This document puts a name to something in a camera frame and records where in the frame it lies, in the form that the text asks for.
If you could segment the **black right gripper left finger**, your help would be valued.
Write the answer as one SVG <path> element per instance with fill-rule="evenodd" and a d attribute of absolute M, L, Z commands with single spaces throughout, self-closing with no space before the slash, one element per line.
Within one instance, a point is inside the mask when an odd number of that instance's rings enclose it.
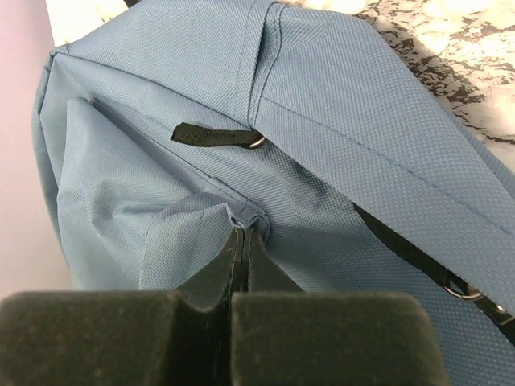
<path fill-rule="evenodd" d="M 1 303 L 4 385 L 227 385 L 244 234 L 174 290 L 24 292 Z"/>

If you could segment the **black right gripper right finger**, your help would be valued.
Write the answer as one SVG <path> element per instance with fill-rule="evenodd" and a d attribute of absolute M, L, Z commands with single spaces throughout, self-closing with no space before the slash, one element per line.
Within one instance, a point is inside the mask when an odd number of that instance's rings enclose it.
<path fill-rule="evenodd" d="M 233 274 L 231 381 L 235 385 L 445 385 L 431 321 L 396 292 L 303 292 L 243 236 Z"/>

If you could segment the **blue student backpack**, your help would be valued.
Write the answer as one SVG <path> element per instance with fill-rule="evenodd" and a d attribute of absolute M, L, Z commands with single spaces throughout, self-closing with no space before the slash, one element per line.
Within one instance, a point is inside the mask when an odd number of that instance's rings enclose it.
<path fill-rule="evenodd" d="M 364 210 L 509 313 L 514 176 L 366 22 L 271 1 L 144 1 L 48 57 L 32 118 L 74 286 L 172 289 L 257 226 L 303 289 L 417 298 L 454 385 L 514 347 Z"/>

